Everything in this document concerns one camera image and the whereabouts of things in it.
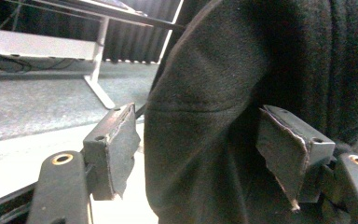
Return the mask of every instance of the metal bracket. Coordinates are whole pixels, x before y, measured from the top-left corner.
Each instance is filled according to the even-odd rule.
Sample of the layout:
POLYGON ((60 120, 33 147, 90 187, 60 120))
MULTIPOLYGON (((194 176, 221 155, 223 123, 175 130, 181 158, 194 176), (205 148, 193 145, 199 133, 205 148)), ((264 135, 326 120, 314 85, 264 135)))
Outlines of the metal bracket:
POLYGON ((332 165, 333 168, 323 168, 324 216, 349 222, 342 215, 344 211, 350 215, 351 223, 358 223, 358 154, 342 154, 332 165))
POLYGON ((92 193, 94 200, 111 200, 116 194, 122 196, 127 185, 127 178, 134 165, 133 154, 140 142, 135 122, 134 104, 109 111, 84 139, 84 148, 81 154, 63 152, 73 156, 72 160, 67 163, 63 163, 67 161, 64 159, 65 156, 56 157, 58 155, 54 155, 47 158, 43 163, 37 183, 0 199, 0 223, 25 222, 31 201, 33 201, 33 207, 36 206, 34 204, 39 204, 32 210, 32 213, 39 214, 32 215, 31 223, 41 223, 39 218, 45 218, 44 216, 46 216, 46 220, 51 220, 48 223, 53 223, 52 219, 54 218, 57 220, 54 223, 63 223, 64 219, 66 223, 82 223, 73 219, 72 216, 72 213, 76 211, 76 213, 81 213, 79 214, 81 220, 90 217, 88 215, 86 218, 84 215, 84 208, 87 208, 89 202, 84 200, 83 193, 80 195, 80 192, 86 191, 87 196, 92 193), (87 179, 86 184, 83 184, 84 176, 87 179), (56 213, 54 206, 58 206, 62 210, 56 213))
POLYGON ((82 155, 76 151, 63 151, 45 159, 27 223, 91 222, 82 155))
POLYGON ((256 147, 266 159, 294 210, 316 203, 321 166, 331 161, 335 143, 289 111, 265 105, 256 147))

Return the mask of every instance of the black coat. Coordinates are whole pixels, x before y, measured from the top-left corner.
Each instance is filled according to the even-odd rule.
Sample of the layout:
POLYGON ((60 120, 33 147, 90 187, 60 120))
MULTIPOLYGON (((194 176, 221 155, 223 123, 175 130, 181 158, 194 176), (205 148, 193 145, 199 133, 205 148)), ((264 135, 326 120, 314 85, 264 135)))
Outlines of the black coat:
POLYGON ((255 148, 258 107, 358 152, 358 0, 213 0, 187 26, 145 111, 146 192, 160 223, 312 223, 255 148))

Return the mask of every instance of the carpeted floor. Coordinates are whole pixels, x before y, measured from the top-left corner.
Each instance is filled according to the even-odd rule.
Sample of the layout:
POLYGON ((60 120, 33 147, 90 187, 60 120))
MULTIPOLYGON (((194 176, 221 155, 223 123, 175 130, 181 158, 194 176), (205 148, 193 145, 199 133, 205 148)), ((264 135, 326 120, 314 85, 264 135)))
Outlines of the carpeted floor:
MULTIPOLYGON (((158 69, 156 64, 104 63, 100 81, 116 106, 143 105, 158 69)), ((65 71, 0 74, 0 140, 98 122, 108 110, 82 75, 90 64, 65 71)))

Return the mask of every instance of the desk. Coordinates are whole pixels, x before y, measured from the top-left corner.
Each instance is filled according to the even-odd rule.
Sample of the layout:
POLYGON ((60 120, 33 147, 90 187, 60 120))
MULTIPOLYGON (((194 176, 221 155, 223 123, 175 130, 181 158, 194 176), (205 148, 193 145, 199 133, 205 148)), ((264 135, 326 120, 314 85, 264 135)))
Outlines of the desk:
POLYGON ((84 79, 97 95, 97 97, 101 100, 103 105, 108 109, 114 108, 115 104, 98 84, 98 76, 100 73, 104 41, 109 21, 117 20, 141 26, 156 26, 167 30, 172 30, 174 32, 183 32, 185 30, 184 26, 176 25, 168 21, 148 18, 143 13, 138 13, 129 7, 125 8, 122 5, 117 5, 115 7, 115 4, 107 5, 102 3, 106 0, 33 0, 31 4, 25 4, 23 2, 13 0, 6 1, 28 7, 33 6, 32 2, 37 2, 44 5, 53 6, 57 8, 57 10, 63 8, 70 9, 77 13, 89 14, 100 18, 100 29, 98 38, 95 42, 0 31, 0 54, 92 60, 93 71, 91 74, 85 75, 84 79), (14 40, 11 43, 15 44, 8 44, 8 39, 14 40))

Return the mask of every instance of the white metal leg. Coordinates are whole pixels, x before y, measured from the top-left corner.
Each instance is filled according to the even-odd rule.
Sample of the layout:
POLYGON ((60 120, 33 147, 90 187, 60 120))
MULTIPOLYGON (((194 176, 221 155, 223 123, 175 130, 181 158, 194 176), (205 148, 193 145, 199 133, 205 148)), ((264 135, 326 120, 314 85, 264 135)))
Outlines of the white metal leg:
POLYGON ((109 18, 105 17, 101 21, 100 31, 98 33, 97 44, 95 45, 94 50, 94 59, 93 59, 93 71, 91 75, 84 76, 84 79, 87 81, 91 89, 95 92, 97 97, 101 100, 103 105, 108 109, 113 109, 115 103, 110 99, 106 92, 98 84, 98 76, 100 75, 101 62, 103 60, 103 48, 106 38, 106 31, 109 25, 109 18))

